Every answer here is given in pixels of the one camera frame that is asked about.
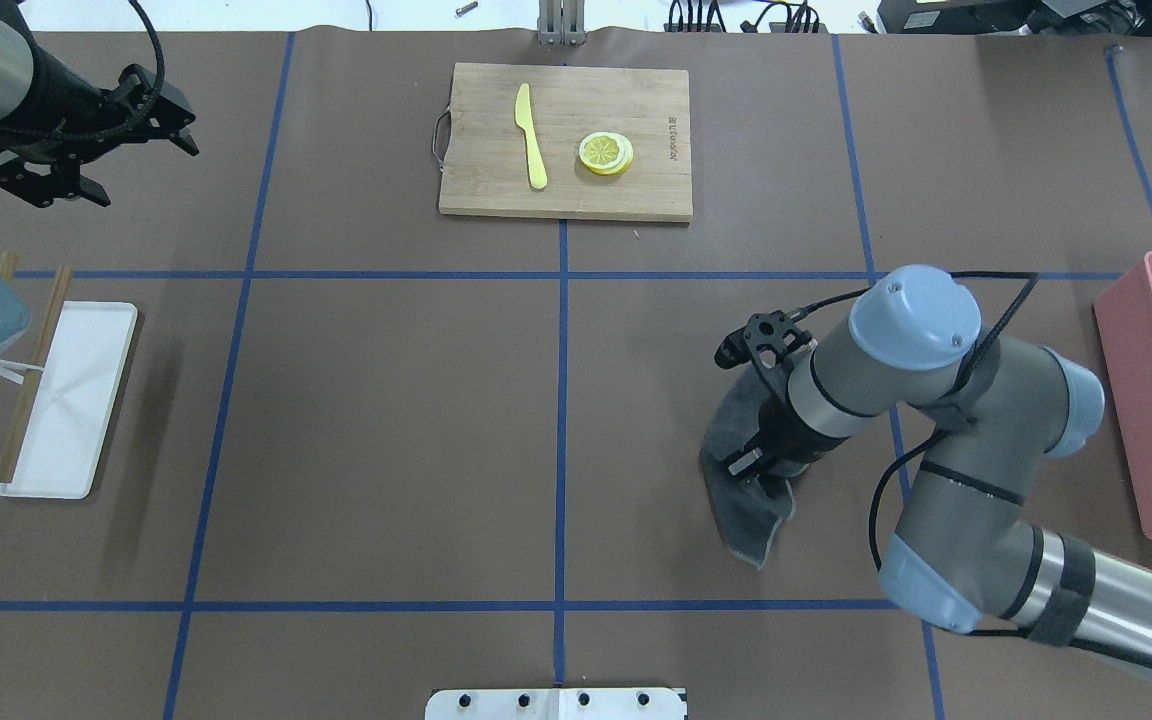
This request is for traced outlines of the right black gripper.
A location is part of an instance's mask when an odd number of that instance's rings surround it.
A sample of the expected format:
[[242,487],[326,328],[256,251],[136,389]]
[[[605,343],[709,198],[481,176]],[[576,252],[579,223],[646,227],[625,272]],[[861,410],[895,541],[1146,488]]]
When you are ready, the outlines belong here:
[[765,397],[756,414],[753,447],[728,458],[732,477],[794,479],[818,460],[841,446],[842,439],[810,429],[791,407],[776,397]]

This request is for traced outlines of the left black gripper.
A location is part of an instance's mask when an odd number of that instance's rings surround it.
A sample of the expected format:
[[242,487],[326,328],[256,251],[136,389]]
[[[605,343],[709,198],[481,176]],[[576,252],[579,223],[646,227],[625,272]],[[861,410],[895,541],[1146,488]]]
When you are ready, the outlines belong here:
[[[59,60],[37,60],[32,85],[17,109],[0,120],[3,126],[33,129],[40,132],[108,131],[141,114],[136,123],[116,132],[120,143],[169,141],[188,156],[200,154],[191,127],[196,113],[187,97],[170,83],[162,83],[151,99],[156,74],[142,65],[128,65],[120,73],[116,104],[109,104],[100,88],[94,88]],[[56,200],[88,200],[109,209],[108,191],[92,179],[83,176],[83,162],[65,159],[77,154],[78,141],[54,141],[0,132],[0,190],[35,209],[50,209]],[[41,173],[28,161],[55,161]]]

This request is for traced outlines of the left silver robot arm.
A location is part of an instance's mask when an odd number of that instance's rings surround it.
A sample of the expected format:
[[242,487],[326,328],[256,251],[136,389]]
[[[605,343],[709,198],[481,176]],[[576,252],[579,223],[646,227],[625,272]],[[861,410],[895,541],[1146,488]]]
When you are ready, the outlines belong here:
[[[0,190],[33,209],[88,200],[106,209],[109,194],[83,173],[126,145],[168,141],[198,154],[196,111],[166,81],[162,44],[141,3],[132,3],[154,65],[128,65],[113,88],[99,88],[41,46],[17,1],[0,1]],[[0,353],[31,323],[18,293],[0,278]]]

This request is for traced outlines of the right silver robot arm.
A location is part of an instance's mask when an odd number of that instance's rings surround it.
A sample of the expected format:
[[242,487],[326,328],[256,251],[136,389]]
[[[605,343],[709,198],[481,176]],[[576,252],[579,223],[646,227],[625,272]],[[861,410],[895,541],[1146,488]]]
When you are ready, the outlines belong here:
[[967,272],[900,266],[846,293],[826,338],[803,323],[833,300],[749,316],[714,361],[738,378],[699,452],[710,510],[732,555],[763,568],[796,510],[794,480],[873,420],[909,406],[933,423],[890,462],[916,461],[890,541],[870,538],[879,585],[946,632],[1071,647],[1152,680],[1152,571],[1023,511],[1043,460],[1082,450],[1102,423],[1105,388],[1051,347],[1007,336],[1038,282],[986,325]]

